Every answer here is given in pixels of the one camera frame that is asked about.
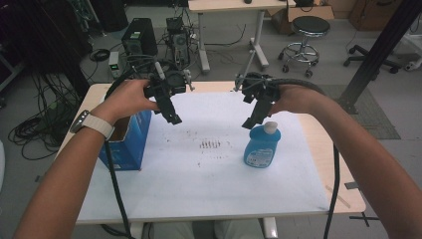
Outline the large brown cardboard box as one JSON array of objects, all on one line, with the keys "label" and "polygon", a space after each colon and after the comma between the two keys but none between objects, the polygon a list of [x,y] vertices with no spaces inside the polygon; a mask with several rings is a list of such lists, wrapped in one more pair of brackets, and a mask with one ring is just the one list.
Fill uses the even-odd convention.
[{"label": "large brown cardboard box", "polygon": [[349,15],[350,24],[358,31],[381,31],[402,0],[357,0]]}]

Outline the black round stool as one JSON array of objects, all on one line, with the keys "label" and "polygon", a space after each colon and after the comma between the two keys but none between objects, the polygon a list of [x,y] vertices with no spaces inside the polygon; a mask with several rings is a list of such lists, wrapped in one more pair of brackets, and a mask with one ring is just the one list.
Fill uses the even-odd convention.
[{"label": "black round stool", "polygon": [[305,76],[310,78],[313,75],[312,67],[319,62],[319,51],[309,44],[309,38],[320,38],[330,30],[327,20],[317,16],[302,16],[293,20],[291,28],[294,33],[301,35],[299,42],[287,45],[279,54],[279,60],[285,60],[282,65],[282,72],[290,70],[290,62],[307,64]]}]

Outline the person's left hand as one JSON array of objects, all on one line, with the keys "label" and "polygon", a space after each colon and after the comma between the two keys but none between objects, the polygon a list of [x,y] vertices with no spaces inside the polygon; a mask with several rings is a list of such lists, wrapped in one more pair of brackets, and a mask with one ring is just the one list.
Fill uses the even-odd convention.
[{"label": "person's left hand", "polygon": [[91,110],[91,114],[109,124],[115,124],[118,120],[141,111],[157,111],[157,103],[144,95],[144,89],[148,85],[148,80],[124,81],[107,99]]}]

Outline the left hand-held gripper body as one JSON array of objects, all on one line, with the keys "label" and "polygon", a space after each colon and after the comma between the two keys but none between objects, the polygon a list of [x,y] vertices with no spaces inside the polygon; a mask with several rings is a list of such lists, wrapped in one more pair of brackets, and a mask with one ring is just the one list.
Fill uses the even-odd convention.
[{"label": "left hand-held gripper body", "polygon": [[149,86],[144,89],[147,98],[171,98],[177,94],[184,94],[187,89],[194,91],[192,77],[189,70],[163,70],[159,62],[154,63],[154,70],[149,77]]}]

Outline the small grey power supply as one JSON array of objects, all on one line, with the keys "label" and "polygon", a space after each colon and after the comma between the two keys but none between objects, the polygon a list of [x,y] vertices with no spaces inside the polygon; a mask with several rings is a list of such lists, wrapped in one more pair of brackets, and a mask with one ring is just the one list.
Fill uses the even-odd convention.
[{"label": "small grey power supply", "polygon": [[121,76],[124,70],[124,64],[119,51],[111,51],[108,57],[108,68],[111,75],[116,79]]}]

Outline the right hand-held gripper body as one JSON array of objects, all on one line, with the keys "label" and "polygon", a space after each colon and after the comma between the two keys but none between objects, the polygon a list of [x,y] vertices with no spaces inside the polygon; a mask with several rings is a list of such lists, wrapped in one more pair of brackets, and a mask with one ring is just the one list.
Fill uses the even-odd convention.
[{"label": "right hand-held gripper body", "polygon": [[278,87],[272,82],[272,78],[255,72],[238,75],[234,91],[240,91],[244,95],[244,102],[248,104],[253,100],[268,100],[273,103],[280,98]]}]

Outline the black tape cross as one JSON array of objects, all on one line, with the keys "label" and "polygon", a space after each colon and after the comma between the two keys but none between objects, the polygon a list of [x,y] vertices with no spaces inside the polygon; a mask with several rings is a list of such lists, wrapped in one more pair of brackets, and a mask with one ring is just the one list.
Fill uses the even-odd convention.
[{"label": "black tape cross", "polygon": [[367,216],[364,212],[362,212],[359,216],[350,216],[350,220],[362,220],[366,227],[370,226],[370,221],[378,221],[378,217],[374,216]]}]

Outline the black computer tower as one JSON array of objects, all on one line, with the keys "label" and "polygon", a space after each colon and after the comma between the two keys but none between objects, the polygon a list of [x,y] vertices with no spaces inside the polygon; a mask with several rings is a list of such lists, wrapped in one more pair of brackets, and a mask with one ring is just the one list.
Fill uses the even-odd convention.
[{"label": "black computer tower", "polygon": [[121,42],[129,54],[155,56],[158,53],[152,21],[149,18],[134,18]]}]

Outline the open computer case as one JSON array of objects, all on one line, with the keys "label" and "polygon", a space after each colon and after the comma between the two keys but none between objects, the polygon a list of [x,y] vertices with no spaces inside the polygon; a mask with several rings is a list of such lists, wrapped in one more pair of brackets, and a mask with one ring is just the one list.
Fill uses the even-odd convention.
[{"label": "open computer case", "polygon": [[185,68],[190,64],[188,31],[181,17],[167,18],[166,26],[174,63],[179,68]]}]

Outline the wristwatch with white band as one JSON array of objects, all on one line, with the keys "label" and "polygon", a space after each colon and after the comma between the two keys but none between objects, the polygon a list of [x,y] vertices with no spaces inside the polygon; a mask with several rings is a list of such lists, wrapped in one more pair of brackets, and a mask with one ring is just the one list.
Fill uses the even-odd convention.
[{"label": "wristwatch with white band", "polygon": [[109,139],[114,127],[107,121],[93,116],[89,111],[82,111],[70,127],[71,133],[77,133],[83,127],[89,127],[101,133],[105,139]]}]

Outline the blue cardboard box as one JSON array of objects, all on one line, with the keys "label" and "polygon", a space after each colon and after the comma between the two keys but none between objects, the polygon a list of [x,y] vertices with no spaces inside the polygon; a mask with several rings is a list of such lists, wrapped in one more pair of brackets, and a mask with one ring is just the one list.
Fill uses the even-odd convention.
[{"label": "blue cardboard box", "polygon": [[119,119],[108,141],[115,170],[140,170],[149,131],[151,111]]}]

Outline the grey floor mat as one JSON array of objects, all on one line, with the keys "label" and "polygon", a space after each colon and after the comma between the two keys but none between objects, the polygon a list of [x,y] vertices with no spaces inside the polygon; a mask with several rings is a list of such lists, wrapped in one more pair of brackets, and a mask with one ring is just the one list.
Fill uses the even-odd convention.
[{"label": "grey floor mat", "polygon": [[395,126],[390,122],[370,90],[364,90],[348,112],[377,139],[400,139]]}]

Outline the person's right hand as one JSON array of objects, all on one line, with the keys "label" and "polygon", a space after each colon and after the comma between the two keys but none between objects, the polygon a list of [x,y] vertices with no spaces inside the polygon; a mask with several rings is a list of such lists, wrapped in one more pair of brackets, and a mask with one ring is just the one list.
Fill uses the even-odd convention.
[{"label": "person's right hand", "polygon": [[297,85],[279,86],[280,98],[272,105],[270,115],[279,112],[312,114],[324,95],[306,87]]}]

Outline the blue bottle with white cap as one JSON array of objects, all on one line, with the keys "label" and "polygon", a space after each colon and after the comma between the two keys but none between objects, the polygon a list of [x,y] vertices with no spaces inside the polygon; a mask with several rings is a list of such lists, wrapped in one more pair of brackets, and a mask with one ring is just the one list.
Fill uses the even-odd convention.
[{"label": "blue bottle with white cap", "polygon": [[244,162],[252,167],[266,168],[275,156],[281,132],[275,121],[267,121],[263,125],[250,130],[250,140],[244,151]]}]

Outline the white desk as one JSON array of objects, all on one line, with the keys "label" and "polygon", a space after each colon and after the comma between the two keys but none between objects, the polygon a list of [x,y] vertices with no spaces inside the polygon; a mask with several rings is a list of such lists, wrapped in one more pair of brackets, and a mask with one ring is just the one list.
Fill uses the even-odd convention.
[{"label": "white desk", "polygon": [[260,45],[265,13],[267,10],[280,10],[288,7],[288,0],[188,0],[188,8],[198,17],[199,43],[198,56],[203,74],[210,72],[210,65],[205,48],[203,15],[208,12],[252,11],[257,12],[255,36],[249,40],[262,69],[269,67],[269,62]]}]

